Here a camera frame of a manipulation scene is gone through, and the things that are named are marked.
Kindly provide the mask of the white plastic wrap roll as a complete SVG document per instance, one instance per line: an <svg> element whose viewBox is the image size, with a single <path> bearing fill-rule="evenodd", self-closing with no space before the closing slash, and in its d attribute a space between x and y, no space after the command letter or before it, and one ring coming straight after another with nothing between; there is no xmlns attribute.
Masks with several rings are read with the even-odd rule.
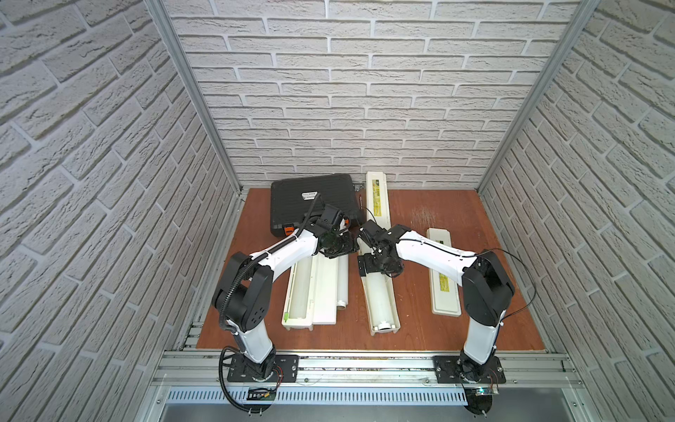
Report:
<svg viewBox="0 0 675 422"><path fill-rule="evenodd" d="M395 325L386 279L383 274L371 273L364 282L373 333L391 331Z"/></svg>
<svg viewBox="0 0 675 422"><path fill-rule="evenodd" d="M349 258L344 255L337 260L337 307L345 309L348 306Z"/></svg>

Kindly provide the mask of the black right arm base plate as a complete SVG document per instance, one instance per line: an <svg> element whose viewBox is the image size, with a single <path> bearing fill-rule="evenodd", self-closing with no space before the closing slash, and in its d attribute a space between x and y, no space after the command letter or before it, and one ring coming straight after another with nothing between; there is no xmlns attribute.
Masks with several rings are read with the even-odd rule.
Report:
<svg viewBox="0 0 675 422"><path fill-rule="evenodd" d="M492 355L484 364L460 355L435 355L432 357L437 383L506 383L504 369L497 356Z"/></svg>

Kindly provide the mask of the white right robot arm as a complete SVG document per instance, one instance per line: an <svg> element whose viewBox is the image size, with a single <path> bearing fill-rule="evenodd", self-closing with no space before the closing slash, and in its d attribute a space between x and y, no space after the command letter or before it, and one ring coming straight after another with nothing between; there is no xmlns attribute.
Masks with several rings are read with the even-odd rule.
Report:
<svg viewBox="0 0 675 422"><path fill-rule="evenodd" d="M458 250L406 226L384 229L374 221L360 228L359 239L371 249L359 258L362 276L379 273L395 278L403 273L407 260L443 274L462 287L469 329L457 360L458 371L470 383L481 381L494 357L499 327L515 293L497 254Z"/></svg>

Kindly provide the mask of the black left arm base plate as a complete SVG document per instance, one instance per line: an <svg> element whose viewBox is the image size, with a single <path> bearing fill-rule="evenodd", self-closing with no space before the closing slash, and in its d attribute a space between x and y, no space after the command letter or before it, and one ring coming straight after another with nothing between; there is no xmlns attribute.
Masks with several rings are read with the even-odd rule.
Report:
<svg viewBox="0 0 675 422"><path fill-rule="evenodd" d="M297 379L300 356L297 354L276 354L262 363L249 360L242 354L230 361L227 374L229 383L294 383Z"/></svg>

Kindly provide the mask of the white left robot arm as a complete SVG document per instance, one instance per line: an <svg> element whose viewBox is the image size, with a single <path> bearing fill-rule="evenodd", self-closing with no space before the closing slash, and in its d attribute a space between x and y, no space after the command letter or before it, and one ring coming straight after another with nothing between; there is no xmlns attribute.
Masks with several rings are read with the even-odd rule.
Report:
<svg viewBox="0 0 675 422"><path fill-rule="evenodd" d="M211 300L219 327L233 334L239 353L250 364L267 371L276 355L264 323L274 281L305 258L317 254L338 258L356 251L357 242L349 230L324 230L312 224L262 251L232 255Z"/></svg>

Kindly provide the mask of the cream dispenser with lid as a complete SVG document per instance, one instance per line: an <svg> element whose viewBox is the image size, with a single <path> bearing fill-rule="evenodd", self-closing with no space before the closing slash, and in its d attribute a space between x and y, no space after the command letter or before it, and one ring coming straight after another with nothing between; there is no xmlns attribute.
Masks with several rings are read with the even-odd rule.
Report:
<svg viewBox="0 0 675 422"><path fill-rule="evenodd" d="M287 330L335 325L338 311L339 260L322 254L304 258L290 270L282 325Z"/></svg>

